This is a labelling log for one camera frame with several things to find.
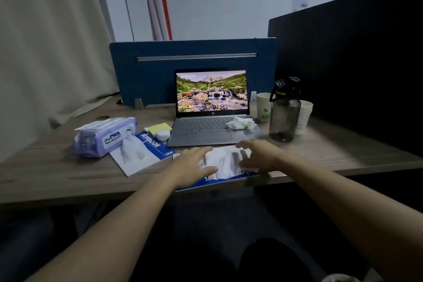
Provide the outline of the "person's right hand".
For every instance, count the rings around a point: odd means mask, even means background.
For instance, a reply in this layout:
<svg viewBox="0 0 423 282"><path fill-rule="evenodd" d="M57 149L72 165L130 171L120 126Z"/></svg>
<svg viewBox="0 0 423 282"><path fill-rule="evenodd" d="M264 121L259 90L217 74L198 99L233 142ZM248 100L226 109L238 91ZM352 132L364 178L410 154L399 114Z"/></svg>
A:
<svg viewBox="0 0 423 282"><path fill-rule="evenodd" d="M283 166L290 160L287 152L266 140L243 140L236 144L236 148L249 149L250 156L253 155L256 158L257 169L261 172L282 171Z"/></svg>

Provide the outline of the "person's left hand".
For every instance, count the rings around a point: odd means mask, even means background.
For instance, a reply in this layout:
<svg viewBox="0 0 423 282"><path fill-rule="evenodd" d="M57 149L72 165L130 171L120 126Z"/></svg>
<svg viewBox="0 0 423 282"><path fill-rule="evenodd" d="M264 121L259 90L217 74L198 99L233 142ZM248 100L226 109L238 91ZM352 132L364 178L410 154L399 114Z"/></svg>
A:
<svg viewBox="0 0 423 282"><path fill-rule="evenodd" d="M162 172L162 180L173 189L190 187L201 179L198 178L199 161L212 150L210 146L184 150Z"/></svg>

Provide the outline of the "white tissue sheet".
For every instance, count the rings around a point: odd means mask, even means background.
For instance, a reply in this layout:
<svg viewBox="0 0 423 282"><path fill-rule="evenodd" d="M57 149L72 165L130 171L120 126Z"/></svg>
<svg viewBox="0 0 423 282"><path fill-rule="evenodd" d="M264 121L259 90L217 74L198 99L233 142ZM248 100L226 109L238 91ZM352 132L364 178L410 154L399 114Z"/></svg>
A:
<svg viewBox="0 0 423 282"><path fill-rule="evenodd" d="M232 146L215 147L199 161L199 168L217 167L218 171L206 177L207 181L234 180L235 178L258 174L258 169L240 167L240 162L249 158L250 149Z"/></svg>

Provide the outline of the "person's right forearm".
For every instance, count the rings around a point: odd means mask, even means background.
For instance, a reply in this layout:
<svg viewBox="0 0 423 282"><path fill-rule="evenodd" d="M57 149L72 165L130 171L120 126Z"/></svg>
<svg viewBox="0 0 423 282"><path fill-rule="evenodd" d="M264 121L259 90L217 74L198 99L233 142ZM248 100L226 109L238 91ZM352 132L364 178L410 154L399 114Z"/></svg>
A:
<svg viewBox="0 0 423 282"><path fill-rule="evenodd" d="M288 152L279 153L277 169L314 200L386 282L423 282L423 213Z"/></svg>

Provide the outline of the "crumpled white tissue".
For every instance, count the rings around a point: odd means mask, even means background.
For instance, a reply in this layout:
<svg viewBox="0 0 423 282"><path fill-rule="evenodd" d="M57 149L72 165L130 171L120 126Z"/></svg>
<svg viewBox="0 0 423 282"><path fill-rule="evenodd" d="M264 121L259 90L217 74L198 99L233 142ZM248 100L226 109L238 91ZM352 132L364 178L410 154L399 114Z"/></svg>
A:
<svg viewBox="0 0 423 282"><path fill-rule="evenodd" d="M257 124L252 118L234 116L233 120L227 122L225 126L231 130L251 130L254 129Z"/></svg>

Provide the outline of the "dark transparent water bottle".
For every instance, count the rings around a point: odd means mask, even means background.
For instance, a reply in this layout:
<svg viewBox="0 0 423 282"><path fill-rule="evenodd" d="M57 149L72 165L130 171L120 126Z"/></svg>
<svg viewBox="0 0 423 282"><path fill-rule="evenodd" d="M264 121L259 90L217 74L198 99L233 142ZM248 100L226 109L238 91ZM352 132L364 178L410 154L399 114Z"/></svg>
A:
<svg viewBox="0 0 423 282"><path fill-rule="evenodd" d="M269 101L273 103L269 136L277 142L291 142L295 135L301 103L300 79L290 76L275 82Z"/></svg>

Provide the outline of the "silver laptop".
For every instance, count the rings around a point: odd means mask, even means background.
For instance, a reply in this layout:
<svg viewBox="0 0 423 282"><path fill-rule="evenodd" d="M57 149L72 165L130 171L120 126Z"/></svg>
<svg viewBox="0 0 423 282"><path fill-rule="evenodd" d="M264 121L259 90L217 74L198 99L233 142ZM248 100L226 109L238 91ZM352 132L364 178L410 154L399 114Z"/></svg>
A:
<svg viewBox="0 0 423 282"><path fill-rule="evenodd" d="M232 129L238 117L252 119L247 92L247 72L240 68L178 69L176 120L169 147L234 145L242 140L264 139L259 126Z"/></svg>

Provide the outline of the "stack of white paper cups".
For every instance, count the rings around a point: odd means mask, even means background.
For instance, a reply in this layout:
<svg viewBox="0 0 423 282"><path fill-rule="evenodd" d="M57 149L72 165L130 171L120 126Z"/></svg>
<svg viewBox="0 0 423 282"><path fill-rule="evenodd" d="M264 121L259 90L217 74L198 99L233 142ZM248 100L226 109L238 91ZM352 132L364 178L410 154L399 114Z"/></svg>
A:
<svg viewBox="0 0 423 282"><path fill-rule="evenodd" d="M314 106L313 103L306 100L300 100L300 103L301 108L297 121L297 127L295 130L295 135L303 135L305 133Z"/></svg>

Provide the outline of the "blue desk divider panel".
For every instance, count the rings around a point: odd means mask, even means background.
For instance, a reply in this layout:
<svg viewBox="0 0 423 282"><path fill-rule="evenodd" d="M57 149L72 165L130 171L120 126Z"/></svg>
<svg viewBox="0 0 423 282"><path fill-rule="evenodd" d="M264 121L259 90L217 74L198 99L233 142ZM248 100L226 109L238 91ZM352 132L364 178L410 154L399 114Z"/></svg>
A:
<svg viewBox="0 0 423 282"><path fill-rule="evenodd" d="M247 92L271 90L275 80L277 38L211 39L110 43L115 75L124 105L134 107L176 101L174 71L178 69L240 68L247 72ZM141 56L257 53L255 58L137 62Z"/></svg>

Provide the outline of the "purple wet wipes pack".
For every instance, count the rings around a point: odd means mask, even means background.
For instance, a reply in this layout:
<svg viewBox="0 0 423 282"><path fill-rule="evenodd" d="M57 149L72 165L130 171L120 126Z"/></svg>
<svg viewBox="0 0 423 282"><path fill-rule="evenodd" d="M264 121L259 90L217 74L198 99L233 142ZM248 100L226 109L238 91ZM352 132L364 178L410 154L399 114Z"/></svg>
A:
<svg viewBox="0 0 423 282"><path fill-rule="evenodd" d="M134 117L117 117L94 121L76 128L72 144L75 155L85 158L101 158L122 145L123 140L136 134Z"/></svg>

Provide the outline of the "black partition panel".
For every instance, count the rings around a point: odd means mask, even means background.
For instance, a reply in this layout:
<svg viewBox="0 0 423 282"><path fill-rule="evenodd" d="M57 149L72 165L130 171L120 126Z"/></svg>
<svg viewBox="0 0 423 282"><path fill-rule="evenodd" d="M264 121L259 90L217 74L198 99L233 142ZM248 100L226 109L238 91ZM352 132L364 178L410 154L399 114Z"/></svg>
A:
<svg viewBox="0 0 423 282"><path fill-rule="evenodd" d="M423 157L423 0L333 0L269 20L275 78L316 115Z"/></svg>

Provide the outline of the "red rod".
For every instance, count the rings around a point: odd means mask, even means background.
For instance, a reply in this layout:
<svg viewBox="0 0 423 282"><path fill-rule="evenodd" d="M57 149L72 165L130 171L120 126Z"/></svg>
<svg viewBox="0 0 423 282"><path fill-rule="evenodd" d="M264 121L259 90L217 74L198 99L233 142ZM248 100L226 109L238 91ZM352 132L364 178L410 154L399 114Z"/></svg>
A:
<svg viewBox="0 0 423 282"><path fill-rule="evenodd" d="M171 23L170 23L168 7L167 7L167 0L162 0L162 6L163 6L163 11L165 16L165 23L166 23L168 38L169 40L172 40L173 38L172 38Z"/></svg>

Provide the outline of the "white rod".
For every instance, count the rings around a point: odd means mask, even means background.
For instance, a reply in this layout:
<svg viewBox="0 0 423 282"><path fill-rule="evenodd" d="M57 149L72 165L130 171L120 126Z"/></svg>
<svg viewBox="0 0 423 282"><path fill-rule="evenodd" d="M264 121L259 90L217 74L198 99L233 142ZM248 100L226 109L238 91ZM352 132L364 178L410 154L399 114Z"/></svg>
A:
<svg viewBox="0 0 423 282"><path fill-rule="evenodd" d="M156 12L157 12L157 17L158 17L159 26L160 26L161 40L169 41L170 38L169 38L168 29L167 29L163 1L162 0L154 0L154 1L156 5Z"/></svg>
<svg viewBox="0 0 423 282"><path fill-rule="evenodd" d="M147 0L147 3L152 26L153 40L163 41L155 0Z"/></svg>

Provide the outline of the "beige curtain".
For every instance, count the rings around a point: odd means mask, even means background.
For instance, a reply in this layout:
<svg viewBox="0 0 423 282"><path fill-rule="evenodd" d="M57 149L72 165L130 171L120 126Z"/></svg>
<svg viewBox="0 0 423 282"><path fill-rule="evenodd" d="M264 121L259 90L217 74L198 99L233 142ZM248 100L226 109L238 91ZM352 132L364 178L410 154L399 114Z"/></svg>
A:
<svg viewBox="0 0 423 282"><path fill-rule="evenodd" d="M99 0L0 0L0 163L119 87Z"/></svg>

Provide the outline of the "silver rail on divider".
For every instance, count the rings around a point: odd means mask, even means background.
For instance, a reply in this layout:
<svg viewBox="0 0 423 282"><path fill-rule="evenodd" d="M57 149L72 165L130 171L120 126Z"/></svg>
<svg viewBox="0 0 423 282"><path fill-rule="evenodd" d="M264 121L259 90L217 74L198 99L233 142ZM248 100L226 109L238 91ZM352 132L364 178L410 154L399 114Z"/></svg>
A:
<svg viewBox="0 0 423 282"><path fill-rule="evenodd" d="M235 59L235 58L255 58L257 53L241 54L201 54L201 55L179 55L179 56L139 56L137 62L148 61L176 61L176 60L208 60L208 59Z"/></svg>

